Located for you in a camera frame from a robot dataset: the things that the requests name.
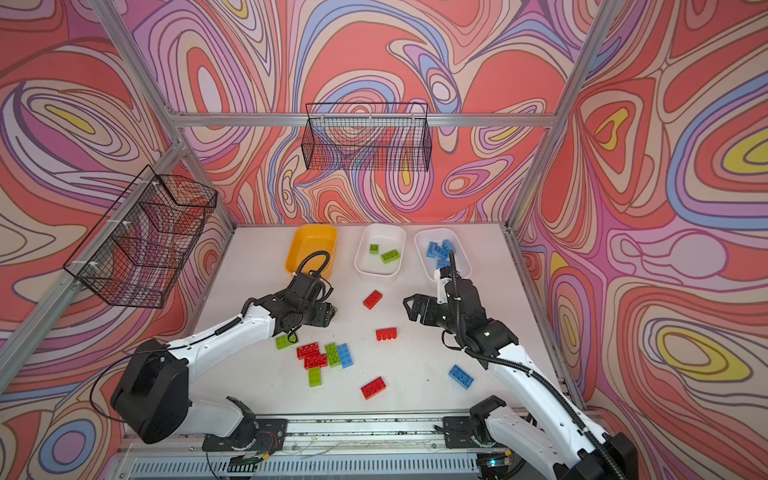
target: wire basket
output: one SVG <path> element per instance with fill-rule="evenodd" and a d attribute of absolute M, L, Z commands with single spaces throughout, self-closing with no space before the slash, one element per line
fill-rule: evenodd
<path fill-rule="evenodd" d="M 163 308 L 216 202 L 213 188 L 155 174 L 83 267 L 65 269 L 109 305 Z"/>
<path fill-rule="evenodd" d="M 421 102 L 306 104 L 306 169 L 428 171 L 428 111 Z"/>

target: colorful wallpaper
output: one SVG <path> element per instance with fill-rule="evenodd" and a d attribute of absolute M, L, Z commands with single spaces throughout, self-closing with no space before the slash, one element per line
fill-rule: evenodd
<path fill-rule="evenodd" d="M 768 4 L 629 1 L 515 231 L 642 478 L 768 478 Z"/>
<path fill-rule="evenodd" d="M 169 142 L 87 0 L 0 2 L 0 45 L 1 348 Z M 141 340 L 184 330 L 223 235 L 214 217 L 165 310 L 78 295 L 0 396 L 0 479 L 98 476 L 123 431 L 90 409 L 95 375 Z M 103 409 L 118 373 L 99 385 Z"/>
<path fill-rule="evenodd" d="M 593 2 L 118 2 L 173 109 L 304 112 L 423 99 L 433 111 L 554 111 Z M 442 132 L 450 141 L 452 131 Z"/>
<path fill-rule="evenodd" d="M 304 112 L 411 101 L 434 112 L 552 112 L 589 2 L 141 2 L 121 13 L 170 105 Z M 236 223 L 500 221 L 543 135 L 436 128 L 433 168 L 305 172 L 300 128 L 196 127 Z"/>
<path fill-rule="evenodd" d="M 307 171 L 298 127 L 189 127 L 235 223 L 503 221 L 544 133 L 461 127 L 429 172 Z"/>

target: black cable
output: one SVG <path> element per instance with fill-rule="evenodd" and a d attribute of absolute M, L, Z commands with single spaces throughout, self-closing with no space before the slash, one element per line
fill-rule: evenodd
<path fill-rule="evenodd" d="M 96 406 L 96 403 L 94 402 L 94 392 L 96 391 L 96 385 L 99 383 L 99 380 L 101 380 L 101 378 L 102 378 L 102 377 L 104 377 L 104 375 L 105 375 L 107 372 L 109 372 L 109 371 L 110 371 L 110 370 L 111 370 L 111 369 L 112 369 L 114 366 L 116 366 L 118 363 L 120 363 L 120 362 L 122 362 L 122 361 L 124 361 L 124 360 L 126 360 L 126 359 L 130 359 L 132 356 L 134 356 L 134 355 L 138 355 L 139 353 L 159 353 L 159 352 L 170 352 L 171 350 L 186 349 L 187 347 L 190 347 L 190 346 L 194 345 L 195 343 L 200 343 L 200 342 L 203 342 L 203 341 L 205 341 L 205 340 L 208 340 L 208 339 L 209 339 L 210 337 L 212 337 L 212 336 L 216 336 L 216 333 L 211 333 L 209 336 L 206 336 L 206 337 L 204 337 L 204 338 L 201 338 L 201 339 L 199 339 L 199 340 L 195 340 L 194 342 L 192 342 L 192 343 L 190 343 L 190 344 L 188 344 L 188 345 L 175 346 L 175 347 L 173 347 L 173 348 L 169 348 L 169 349 L 162 349 L 162 350 L 145 350 L 145 351 L 143 351 L 143 352 L 133 352 L 133 353 L 129 353 L 128 355 L 124 356 L 123 358 L 121 358 L 121 359 L 119 359 L 119 360 L 117 360 L 117 361 L 115 361 L 115 362 L 111 363 L 109 366 L 107 366 L 107 368 L 105 368 L 105 369 L 101 370 L 101 373 L 99 373 L 99 374 L 98 374 L 98 376 L 96 377 L 96 380 L 94 381 L 93 385 L 91 385 L 91 391 L 90 391 L 90 393 L 88 394 L 88 401 L 89 401 L 89 402 L 90 402 L 90 404 L 91 404 L 91 408 L 92 408 L 92 409 L 94 410 L 94 412 L 96 412 L 98 415 L 101 415 L 101 416 L 103 416 L 103 417 L 104 417 L 104 418 L 106 418 L 106 419 L 114 420 L 115 422 L 125 423 L 125 420 L 123 420 L 123 419 L 116 419 L 116 418 L 115 418 L 115 417 L 113 417 L 113 416 L 109 416 L 109 415 L 107 415 L 106 413 L 102 412 L 102 411 L 101 411 L 101 410 L 100 410 L 100 409 L 99 409 L 99 408 Z"/>
<path fill-rule="evenodd" d="M 507 475 L 504 475 L 501 478 L 497 478 L 497 480 L 509 480 L 510 478 L 520 473 L 523 467 L 525 467 L 525 459 L 517 454 L 515 454 L 515 456 L 519 457 L 520 460 L 515 464 L 515 466 L 509 469 L 509 471 L 507 472 Z"/>
<path fill-rule="evenodd" d="M 454 331 L 456 343 L 460 349 L 464 349 L 464 331 L 462 330 L 462 298 L 458 294 L 458 272 L 456 272 L 456 258 L 453 250 L 448 252 L 451 260 L 451 283 L 453 285 L 453 310 L 454 310 Z"/>
<path fill-rule="evenodd" d="M 461 351 L 461 349 L 462 349 L 462 348 L 461 348 L 460 346 L 448 346 L 448 345 L 446 345 L 446 344 L 445 344 L 445 334 L 446 334 L 446 333 L 450 333 L 450 332 L 449 332 L 448 330 L 443 330 L 443 331 L 442 331 L 442 335 L 440 336 L 440 339 L 442 340 L 442 344 L 443 344 L 443 345 L 444 345 L 446 348 L 449 348 L 449 349 L 451 349 L 451 350 L 458 350 L 458 351 Z"/>
<path fill-rule="evenodd" d="M 210 459 L 208 458 L 208 451 L 205 452 L 205 462 L 208 464 L 208 469 L 210 470 L 210 473 L 214 476 L 216 480 L 221 480 L 221 477 L 219 475 L 216 475 L 216 472 L 214 472 L 214 467 L 210 464 Z"/>
<path fill-rule="evenodd" d="M 523 365 L 522 363 L 512 362 L 507 359 L 499 359 L 494 356 L 488 356 L 488 355 L 482 355 L 481 353 L 475 353 L 472 352 L 472 350 L 467 346 L 465 347 L 465 341 L 464 341 L 464 330 L 462 325 L 462 310 L 461 310 L 461 297 L 458 295 L 458 274 L 456 273 L 456 262 L 454 258 L 453 250 L 449 251 L 449 256 L 451 260 L 451 281 L 453 283 L 453 304 L 454 304 L 454 311 L 455 311 L 455 338 L 458 345 L 464 349 L 464 353 L 471 356 L 472 358 L 482 360 L 484 362 L 488 363 L 495 363 L 497 365 L 507 366 L 512 369 L 519 370 L 521 372 L 524 372 L 528 376 L 532 376 L 536 380 L 538 380 L 539 383 L 541 383 L 551 394 L 554 396 L 557 401 L 560 403 L 560 405 L 563 407 L 563 409 L 566 411 L 566 413 L 571 417 L 571 420 L 576 424 L 576 426 L 579 428 L 579 430 L 582 431 L 582 433 L 587 437 L 587 439 L 590 441 L 590 443 L 594 446 L 594 449 L 598 451 L 601 457 L 603 457 L 603 460 L 608 464 L 609 469 L 611 472 L 618 478 L 619 480 L 627 480 L 627 478 L 624 476 L 624 473 L 619 468 L 616 461 L 611 457 L 610 454 L 608 454 L 607 450 L 603 446 L 602 443 L 600 443 L 597 439 L 597 437 L 594 436 L 594 433 L 592 433 L 591 430 L 587 428 L 587 424 L 584 423 L 584 421 L 577 415 L 576 411 L 571 407 L 571 404 L 568 403 L 568 401 L 565 399 L 562 393 L 560 393 L 560 390 L 557 390 L 550 382 L 547 380 L 546 377 L 544 377 L 541 373 L 536 372 L 535 370 L 531 369 L 530 367 Z"/>
<path fill-rule="evenodd" d="M 465 349 L 464 353 L 478 360 L 483 360 L 488 363 L 495 363 L 497 365 L 507 366 L 511 369 L 519 370 L 525 373 L 525 375 L 532 376 L 533 378 L 535 378 L 552 394 L 552 396 L 554 396 L 557 399 L 558 403 L 560 403 L 560 405 L 566 411 L 568 416 L 571 417 L 571 420 L 573 420 L 573 422 L 576 424 L 579 430 L 581 430 L 581 432 L 587 437 L 590 443 L 594 446 L 594 449 L 597 450 L 600 456 L 603 457 L 603 460 L 605 460 L 605 462 L 608 463 L 608 467 L 610 468 L 611 473 L 613 473 L 616 476 L 616 478 L 619 478 L 619 480 L 627 479 L 624 476 L 624 473 L 619 468 L 619 465 L 616 463 L 614 458 L 611 457 L 611 455 L 605 449 L 603 444 L 598 441 L 597 437 L 594 436 L 594 433 L 592 433 L 591 430 L 587 429 L 587 424 L 584 423 L 584 420 L 582 420 L 581 417 L 579 417 L 579 415 L 576 413 L 573 407 L 571 407 L 571 404 L 568 403 L 568 401 L 566 401 L 563 394 L 560 393 L 560 391 L 557 390 L 549 382 L 549 380 L 547 380 L 545 376 L 533 370 L 532 368 L 526 365 L 523 365 L 522 363 L 512 362 L 507 359 L 498 359 L 494 356 L 482 355 L 481 353 L 474 353 L 469 348 Z"/>
<path fill-rule="evenodd" d="M 326 280 L 326 279 L 324 279 L 324 278 L 322 278 L 322 277 L 320 277 L 320 279 L 321 279 L 323 282 L 325 282 L 325 283 L 328 283 L 328 292 L 327 292 L 327 293 L 325 293 L 325 294 L 323 294 L 323 296 L 322 296 L 322 297 L 320 297 L 320 298 L 317 300 L 318 302 L 321 302 L 321 303 L 322 303 L 322 302 L 325 302 L 326 300 L 328 300 L 328 297 L 329 297 L 329 296 L 331 296 L 331 292 L 333 291 L 333 285 L 331 285 L 331 282 L 329 282 L 328 280 Z"/>
<path fill-rule="evenodd" d="M 331 254 L 326 252 L 325 250 L 317 250 L 315 253 L 310 253 L 309 255 L 307 255 L 306 258 L 304 260 L 301 260 L 301 263 L 299 263 L 299 268 L 296 269 L 296 273 L 301 273 L 301 271 L 304 270 L 304 266 L 306 265 L 306 263 L 319 255 L 324 255 L 326 259 L 325 261 L 323 261 L 323 265 L 321 265 L 319 269 L 313 270 L 312 272 L 310 272 L 310 275 L 312 273 L 314 273 L 313 276 L 320 275 L 323 272 L 323 270 L 326 269 L 326 267 L 328 266 L 328 263 L 331 261 Z"/>

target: white tabletop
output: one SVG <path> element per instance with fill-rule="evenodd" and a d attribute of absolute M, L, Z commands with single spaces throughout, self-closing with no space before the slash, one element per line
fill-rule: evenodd
<path fill-rule="evenodd" d="M 452 229 L 472 263 L 472 282 L 488 316 L 506 323 L 531 358 L 557 385 L 551 361 L 509 255 L 495 223 L 435 225 Z M 338 227 L 329 278 L 329 301 L 338 308 L 330 325 L 303 326 L 298 345 L 346 343 L 354 366 L 321 369 L 323 385 L 310 388 L 296 347 L 277 350 L 273 339 L 256 343 L 208 370 L 191 392 L 209 397 L 235 396 L 257 414 L 349 413 L 466 410 L 490 395 L 511 407 L 523 407 L 508 389 L 463 353 L 446 349 L 441 329 L 410 322 L 402 300 L 414 293 L 434 296 L 435 284 L 425 276 L 413 237 L 425 225 L 405 226 L 408 235 L 402 267 L 389 284 L 360 278 L 354 259 L 365 226 Z M 262 297 L 285 288 L 290 276 L 285 259 L 297 227 L 241 227 L 221 264 L 195 331 L 236 315 L 248 297 Z M 383 298 L 367 310 L 362 301 L 378 290 Z M 378 342 L 376 330 L 397 328 L 397 339 Z M 453 339 L 446 336 L 449 344 Z M 458 365 L 475 379 L 469 390 L 448 375 Z M 386 390 L 365 400 L 360 387 L 381 376 Z"/>

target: metal rail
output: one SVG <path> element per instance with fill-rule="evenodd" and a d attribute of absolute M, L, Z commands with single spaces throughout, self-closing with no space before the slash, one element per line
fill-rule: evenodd
<path fill-rule="evenodd" d="M 174 143 L 154 165 L 158 173 L 168 173 L 174 169 L 179 160 L 180 145 Z M 76 262 L 88 261 L 99 246 L 107 239 L 112 230 L 118 225 L 125 214 L 136 204 L 141 192 L 147 184 L 138 184 L 123 203 L 115 210 L 106 223 L 88 242 L 80 255 L 75 259 Z M 21 325 L 11 333 L 8 340 L 0 348 L 0 393 L 4 392 L 11 384 L 16 374 L 22 369 L 27 359 L 35 352 L 48 332 L 56 324 L 57 320 L 69 307 L 74 297 L 80 292 L 83 285 L 75 280 L 72 275 L 61 271 L 56 284 L 45 294 L 38 302 L 37 306 L 27 315 Z"/>
<path fill-rule="evenodd" d="M 335 118 L 359 118 L 361 114 L 327 114 Z M 377 118 L 410 118 L 411 114 L 376 114 Z M 182 127 L 303 127 L 306 114 L 170 114 Z M 427 114 L 430 127 L 551 127 L 553 114 Z"/>
<path fill-rule="evenodd" d="M 186 165 L 194 179 L 208 187 L 215 188 L 213 181 L 203 168 L 200 158 L 197 157 L 195 151 L 187 143 L 187 139 L 183 133 L 176 127 L 174 121 L 171 119 L 170 105 L 163 97 L 160 87 L 157 85 L 154 77 L 150 74 L 149 67 L 144 61 L 144 57 L 141 55 L 133 35 L 128 30 L 125 22 L 123 22 L 123 18 L 114 6 L 114 1 L 91 0 L 91 7 L 94 12 L 96 12 L 101 24 L 109 34 L 109 38 L 112 40 L 114 47 L 123 58 L 128 73 L 139 84 L 141 91 L 147 97 L 155 116 L 163 127 L 165 127 L 170 137 L 174 141 L 178 141 L 184 149 L 184 154 L 187 155 Z M 234 225 L 227 209 L 219 203 L 216 205 L 216 212 L 218 213 L 224 228 L 231 233 L 234 229 Z"/>
<path fill-rule="evenodd" d="M 624 0 L 605 0 L 605 2 L 602 2 L 598 7 L 598 13 L 594 17 L 592 26 L 587 33 L 587 38 L 584 40 L 584 45 L 581 47 L 576 62 L 574 63 L 574 70 L 571 72 L 568 81 L 565 82 L 563 95 L 560 96 L 558 107 L 555 108 L 554 125 L 547 132 L 538 146 L 536 156 L 531 161 L 531 168 L 518 190 L 515 204 L 512 205 L 512 209 L 510 209 L 509 216 L 506 220 L 507 225 L 514 223 L 514 219 L 520 214 L 520 209 L 526 204 L 526 199 L 528 199 L 528 196 L 531 194 L 534 187 L 538 185 L 538 182 L 541 179 L 541 174 L 544 172 L 544 168 L 549 162 L 549 159 L 552 154 L 555 153 L 555 146 L 557 145 L 560 134 L 568 124 L 571 109 L 576 103 L 576 97 L 578 97 L 579 92 L 581 92 L 581 87 L 584 86 L 584 82 L 587 80 L 589 69 L 593 65 L 595 58 L 598 57 L 600 48 L 605 41 L 605 35 L 623 4 Z"/>

